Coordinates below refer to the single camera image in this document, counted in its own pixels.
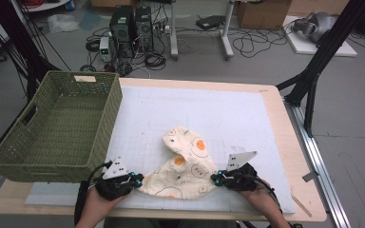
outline computer tower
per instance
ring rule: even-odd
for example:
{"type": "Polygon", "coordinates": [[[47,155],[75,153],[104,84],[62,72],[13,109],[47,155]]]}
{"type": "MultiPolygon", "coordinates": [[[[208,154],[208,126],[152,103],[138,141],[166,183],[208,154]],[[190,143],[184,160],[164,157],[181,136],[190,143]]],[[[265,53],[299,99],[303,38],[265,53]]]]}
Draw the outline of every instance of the computer tower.
{"type": "Polygon", "coordinates": [[[153,51],[153,30],[152,17],[150,7],[138,7],[135,13],[135,23],[137,28],[137,35],[139,37],[139,47],[144,48],[144,51],[153,51]]]}
{"type": "Polygon", "coordinates": [[[134,57],[136,42],[136,25],[132,6],[116,6],[109,23],[117,55],[134,57]]]}

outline green wicker basket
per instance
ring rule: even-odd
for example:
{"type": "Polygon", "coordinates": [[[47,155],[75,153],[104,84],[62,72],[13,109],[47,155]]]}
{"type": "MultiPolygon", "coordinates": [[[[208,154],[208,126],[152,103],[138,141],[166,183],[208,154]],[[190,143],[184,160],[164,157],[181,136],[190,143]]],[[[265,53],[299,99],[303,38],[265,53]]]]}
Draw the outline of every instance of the green wicker basket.
{"type": "Polygon", "coordinates": [[[105,161],[122,98],[117,74],[49,71],[0,144],[0,174],[25,182],[85,180],[105,161]]]}

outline cardboard box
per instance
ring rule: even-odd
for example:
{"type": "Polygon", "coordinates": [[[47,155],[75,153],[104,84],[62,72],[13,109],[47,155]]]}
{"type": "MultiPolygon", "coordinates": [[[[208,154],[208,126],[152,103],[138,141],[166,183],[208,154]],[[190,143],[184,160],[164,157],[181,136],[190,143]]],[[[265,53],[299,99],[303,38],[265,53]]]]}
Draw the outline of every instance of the cardboard box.
{"type": "Polygon", "coordinates": [[[91,0],[91,6],[100,11],[114,11],[118,5],[135,7],[136,0],[91,0]]]}
{"type": "Polygon", "coordinates": [[[332,15],[340,15],[349,0],[293,0],[288,15],[307,16],[310,12],[325,11],[332,15]]]}
{"type": "Polygon", "coordinates": [[[240,3],[238,20],[241,28],[280,29],[292,0],[265,0],[260,4],[240,3]]]}

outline basket handle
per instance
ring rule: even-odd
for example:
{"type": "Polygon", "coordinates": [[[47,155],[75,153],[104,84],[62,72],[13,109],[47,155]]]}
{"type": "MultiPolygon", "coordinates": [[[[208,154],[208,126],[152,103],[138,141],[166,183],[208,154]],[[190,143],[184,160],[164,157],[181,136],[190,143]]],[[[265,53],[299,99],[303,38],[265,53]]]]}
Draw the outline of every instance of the basket handle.
{"type": "Polygon", "coordinates": [[[96,77],[91,75],[74,75],[75,81],[77,83],[96,83],[96,77]]]}

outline person's arm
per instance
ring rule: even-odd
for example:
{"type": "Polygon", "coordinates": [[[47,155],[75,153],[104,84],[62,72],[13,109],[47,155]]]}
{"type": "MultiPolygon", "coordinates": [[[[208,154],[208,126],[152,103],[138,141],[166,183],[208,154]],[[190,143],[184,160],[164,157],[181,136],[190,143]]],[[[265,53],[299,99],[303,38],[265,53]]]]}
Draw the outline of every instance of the person's arm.
{"type": "Polygon", "coordinates": [[[290,228],[289,223],[280,212],[277,203],[262,185],[259,184],[253,192],[239,191],[239,193],[268,219],[273,228],[290,228]]]}
{"type": "Polygon", "coordinates": [[[86,204],[83,208],[81,219],[75,228],[93,228],[106,218],[115,205],[126,197],[123,196],[113,201],[108,201],[100,197],[95,187],[91,187],[87,192],[86,204]]]}

